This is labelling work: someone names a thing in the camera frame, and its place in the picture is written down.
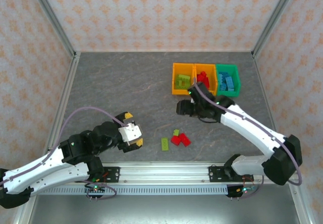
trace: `green lego brick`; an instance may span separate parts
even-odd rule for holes
[[[173,135],[174,136],[178,136],[180,134],[180,130],[178,130],[178,129],[175,129],[174,130],[174,133],[173,133]]]
[[[182,81],[191,81],[191,77],[190,76],[183,75],[183,74],[177,75],[177,79],[178,80],[182,80]]]
[[[161,150],[162,151],[168,151],[168,138],[167,137],[162,137],[161,138]]]

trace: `gray marble surface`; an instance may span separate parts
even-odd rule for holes
[[[141,149],[123,153],[117,148],[100,155],[102,161],[226,161],[235,153],[260,151],[235,131],[221,124],[205,124],[176,114],[176,104],[188,96],[172,95],[172,64],[236,64],[241,92],[234,100],[252,117],[272,127],[253,59],[244,52],[87,52],[81,58],[64,119],[76,108],[96,106],[113,115],[129,111],[143,131]],[[61,140],[92,130],[107,118],[93,110],[75,115]],[[162,151],[160,139],[180,129],[191,145]]]

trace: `green bin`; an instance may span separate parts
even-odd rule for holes
[[[219,80],[217,95],[225,95],[225,96],[228,96],[228,97],[237,97],[237,96],[239,96],[241,83],[240,83],[240,78],[239,78],[237,65],[233,65],[233,64],[216,64],[216,68],[217,68],[217,77],[218,77],[218,80]],[[233,81],[233,85],[234,85],[234,91],[221,91],[220,90],[221,82],[220,82],[219,72],[227,72],[232,77],[232,81]]]

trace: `orange patterned wallpaper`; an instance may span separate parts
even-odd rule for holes
[[[278,1],[49,0],[81,51],[251,51]]]
[[[0,0],[0,167],[42,155],[70,57],[37,0]],[[0,206],[0,223],[15,209]]]
[[[278,130],[301,140],[304,183],[323,220],[323,0],[291,0],[257,63]]]

